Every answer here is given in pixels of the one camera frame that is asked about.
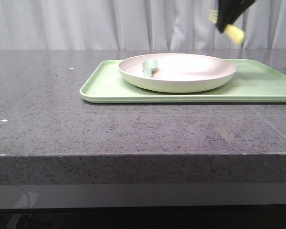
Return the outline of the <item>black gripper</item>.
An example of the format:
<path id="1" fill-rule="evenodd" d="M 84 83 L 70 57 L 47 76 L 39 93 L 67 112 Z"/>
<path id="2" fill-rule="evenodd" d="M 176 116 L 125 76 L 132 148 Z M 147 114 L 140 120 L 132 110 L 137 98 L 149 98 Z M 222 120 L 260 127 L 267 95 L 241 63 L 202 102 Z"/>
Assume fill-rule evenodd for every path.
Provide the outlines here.
<path id="1" fill-rule="evenodd" d="M 218 13 L 216 27 L 223 33 L 228 24 L 232 25 L 245 12 L 255 0 L 218 0 Z"/>

